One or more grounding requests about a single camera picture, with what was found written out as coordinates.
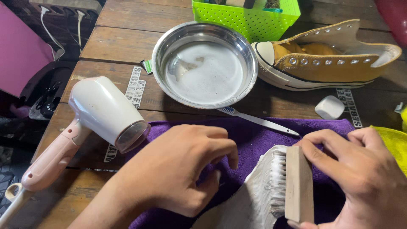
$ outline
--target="hand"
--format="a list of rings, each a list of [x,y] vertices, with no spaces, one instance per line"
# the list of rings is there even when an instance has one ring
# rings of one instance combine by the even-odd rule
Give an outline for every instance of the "hand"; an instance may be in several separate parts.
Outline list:
[[[300,229],[382,229],[407,225],[407,178],[373,128],[348,134],[349,141],[331,130],[304,136],[295,145],[322,172],[335,180],[346,196],[345,205],[330,223],[308,222]],[[323,144],[328,154],[314,144]]]
[[[196,216],[218,191],[221,172],[214,170],[198,187],[196,181],[208,163],[216,164],[225,155],[230,168],[237,169],[237,146],[225,129],[174,126],[129,160],[71,227],[128,226],[150,207]]]

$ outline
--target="power strip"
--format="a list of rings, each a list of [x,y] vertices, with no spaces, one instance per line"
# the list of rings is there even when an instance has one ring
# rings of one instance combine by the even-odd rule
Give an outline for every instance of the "power strip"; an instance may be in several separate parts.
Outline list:
[[[41,6],[49,9],[47,14],[65,16],[64,8],[68,8],[78,17],[78,11],[82,11],[83,18],[99,16],[102,6],[96,0],[29,0],[30,4],[41,12]]]

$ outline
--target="green plastic basket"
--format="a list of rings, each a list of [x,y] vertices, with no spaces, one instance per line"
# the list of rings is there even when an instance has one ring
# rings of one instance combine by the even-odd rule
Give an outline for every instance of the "green plastic basket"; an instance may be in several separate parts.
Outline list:
[[[280,0],[282,13],[192,0],[195,21],[210,21],[240,32],[250,43],[277,41],[300,16],[297,0]]]

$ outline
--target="purple microfiber towel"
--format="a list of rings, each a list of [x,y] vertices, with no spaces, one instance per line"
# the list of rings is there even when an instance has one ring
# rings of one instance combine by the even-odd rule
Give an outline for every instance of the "purple microfiber towel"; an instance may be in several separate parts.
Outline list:
[[[219,118],[199,121],[156,121],[151,122],[151,132],[147,139],[136,149],[126,155],[126,160],[131,159],[146,144],[166,132],[172,126],[180,124],[197,124],[205,126],[219,126],[225,128],[229,133],[229,138],[234,140],[239,151],[239,168],[232,170],[228,166],[227,158],[224,158],[217,165],[207,165],[202,171],[197,184],[201,183],[207,174],[213,169],[222,172],[219,191],[215,194],[208,206],[200,213],[217,206],[229,199],[243,184],[246,177],[256,166],[260,155],[266,153],[274,145],[291,146],[298,142],[308,133],[331,129],[346,138],[346,135],[354,130],[352,124],[346,120],[319,120],[319,119],[278,119],[265,118],[291,130],[296,131],[300,136],[285,134],[271,130],[261,125],[252,123],[242,118]],[[331,222],[340,213],[344,203],[345,195],[340,187],[319,169],[313,167],[314,184],[314,208],[315,223]],[[189,229],[199,215],[195,218],[188,218],[164,209],[150,209],[142,213],[130,225],[130,229],[162,229],[177,228]],[[284,217],[280,218],[274,228],[290,228],[286,225]]]

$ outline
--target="wooden table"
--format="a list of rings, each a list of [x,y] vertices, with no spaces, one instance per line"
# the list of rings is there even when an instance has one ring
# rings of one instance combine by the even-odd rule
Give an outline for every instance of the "wooden table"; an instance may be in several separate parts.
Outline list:
[[[282,39],[313,28],[360,18],[360,41],[395,44],[373,0],[299,2],[301,16]],[[67,101],[76,82],[88,77],[106,76],[125,92],[134,65],[140,65],[143,59],[151,59],[154,45],[162,34],[178,24],[193,20],[190,0],[107,0],[34,159],[72,121],[74,113]],[[401,128],[401,118],[394,108],[402,101],[407,102],[406,72],[407,65],[404,56],[401,56],[382,77],[364,88],[352,89],[363,126]],[[140,79],[147,82],[139,109],[146,121],[224,116],[217,110],[198,110],[176,102],[145,71]],[[336,90],[291,92],[258,79],[252,92],[234,107],[255,116],[320,119],[314,107],[327,95],[336,96]],[[349,113],[344,113],[342,118],[350,119]],[[104,163],[107,146],[106,141],[92,133],[62,176],[48,189],[37,192],[10,223],[10,228],[66,228],[114,175],[114,171],[125,163],[124,155]]]

